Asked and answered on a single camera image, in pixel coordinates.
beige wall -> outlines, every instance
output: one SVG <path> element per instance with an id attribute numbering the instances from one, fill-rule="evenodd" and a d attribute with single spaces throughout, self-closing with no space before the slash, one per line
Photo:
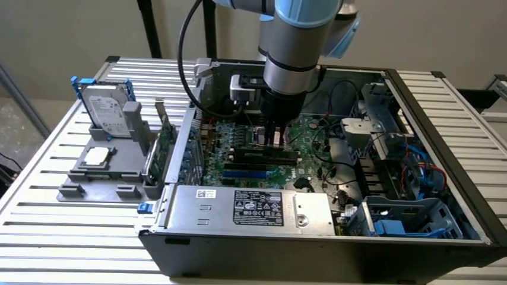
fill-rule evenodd
<path id="1" fill-rule="evenodd" d="M 329 64 L 440 70 L 460 87 L 507 74 L 506 0 L 357 0 L 362 27 L 342 61 Z M 154 0 L 166 58 L 177 55 L 194 1 Z M 219 56 L 254 59 L 259 17 L 218 8 Z M 137 0 L 2 0 L 0 61 L 30 97 L 71 99 L 71 75 L 90 76 L 109 55 L 149 57 Z M 206 56 L 202 9 L 186 58 Z"/>

light blue robot arm cap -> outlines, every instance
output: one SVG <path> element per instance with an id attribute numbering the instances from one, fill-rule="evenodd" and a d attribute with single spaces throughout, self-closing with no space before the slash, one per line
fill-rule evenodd
<path id="1" fill-rule="evenodd" d="M 233 0 L 214 0 L 214 2 L 222 6 L 235 8 L 233 5 Z"/>
<path id="2" fill-rule="evenodd" d="M 293 26 L 312 29 L 330 22 L 344 0 L 276 0 L 281 18 Z"/>
<path id="3" fill-rule="evenodd" d="M 342 58 L 344 54 L 346 53 L 350 43 L 353 42 L 354 36 L 357 35 L 358 27 L 360 27 L 361 19 L 360 17 L 354 21 L 354 24 L 352 25 L 346 36 L 342 38 L 341 42 L 336 46 L 336 48 L 332 50 L 328 58 Z"/>

capacitor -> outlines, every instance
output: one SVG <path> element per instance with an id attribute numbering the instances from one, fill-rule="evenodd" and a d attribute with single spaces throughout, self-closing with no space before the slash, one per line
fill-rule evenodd
<path id="1" fill-rule="evenodd" d="M 318 119 L 313 119 L 310 121 L 309 128 L 312 128 L 312 129 L 318 129 L 320 128 L 320 120 Z"/>

label sticker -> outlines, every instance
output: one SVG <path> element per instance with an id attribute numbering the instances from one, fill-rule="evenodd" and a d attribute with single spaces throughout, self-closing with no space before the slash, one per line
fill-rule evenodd
<path id="1" fill-rule="evenodd" d="M 90 96 L 90 103 L 101 126 L 114 137 L 130 136 L 122 106 L 114 98 Z"/>
<path id="2" fill-rule="evenodd" d="M 215 199 L 217 190 L 215 189 L 199 189 L 197 193 L 197 198 L 210 198 Z"/>
<path id="3" fill-rule="evenodd" d="M 281 192 L 235 191 L 233 222 L 246 226 L 285 226 Z"/>

hard drive label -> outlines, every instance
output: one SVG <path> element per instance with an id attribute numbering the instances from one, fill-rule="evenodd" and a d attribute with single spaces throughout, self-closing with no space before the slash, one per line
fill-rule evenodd
<path id="1" fill-rule="evenodd" d="M 285 226 L 281 192 L 235 191 L 235 224 L 246 226 Z"/>

